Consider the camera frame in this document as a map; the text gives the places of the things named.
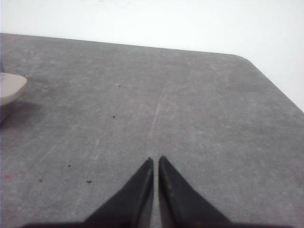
gray table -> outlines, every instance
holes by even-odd
[[[9,34],[1,60],[28,79],[1,125],[2,227],[82,221],[163,154],[231,220],[304,226],[304,114],[248,60]]]

white wall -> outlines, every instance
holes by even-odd
[[[240,55],[304,111],[303,0],[1,0],[1,31]]]

